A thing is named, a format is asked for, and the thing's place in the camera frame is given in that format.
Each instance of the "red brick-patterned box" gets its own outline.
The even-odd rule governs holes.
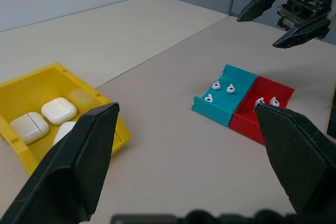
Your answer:
[[[286,108],[293,93],[293,88],[258,76],[233,114],[229,128],[260,144],[265,144],[257,115],[253,111],[256,100],[264,97],[265,103],[269,104],[269,101],[276,97],[280,107]]]

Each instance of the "table surface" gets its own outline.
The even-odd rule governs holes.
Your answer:
[[[271,208],[293,212],[264,146],[191,110],[226,63],[296,89],[288,108],[325,132],[336,73],[336,46],[313,40],[291,49],[272,42],[283,34],[226,17],[98,88],[119,102],[132,140],[111,159],[92,223],[117,212],[252,215]],[[27,175],[11,152],[1,165],[1,214]]]
[[[177,0],[128,0],[0,33],[0,82],[59,62],[93,87],[226,14]]]

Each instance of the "airpods case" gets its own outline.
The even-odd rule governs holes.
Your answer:
[[[68,134],[72,130],[72,128],[74,127],[75,124],[76,124],[76,122],[66,122],[66,123],[62,124],[59,127],[58,132],[55,136],[53,146],[55,144],[57,144],[66,134]]]
[[[41,112],[50,123],[60,125],[73,118],[77,114],[77,108],[67,99],[59,97],[44,104]]]
[[[14,119],[10,126],[26,144],[43,137],[49,131],[48,123],[36,112],[29,112]]]

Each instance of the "yellow plastic bin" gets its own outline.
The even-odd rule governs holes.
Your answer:
[[[9,123],[28,112],[41,114],[42,106],[57,97],[64,97],[76,106],[78,112],[71,121],[78,120],[94,107],[110,103],[107,97],[58,63],[0,84],[0,138],[11,145],[29,175],[52,147],[59,125],[53,125],[45,118],[49,132],[26,145]],[[112,153],[130,138],[127,128],[118,117]]]

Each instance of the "brick pattern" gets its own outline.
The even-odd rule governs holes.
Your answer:
[[[258,142],[259,144],[265,145],[259,124],[248,120],[237,113],[233,114],[229,128]]]
[[[192,110],[225,127],[229,127],[230,120],[232,118],[232,113],[229,113],[221,107],[196,96],[194,97]]]

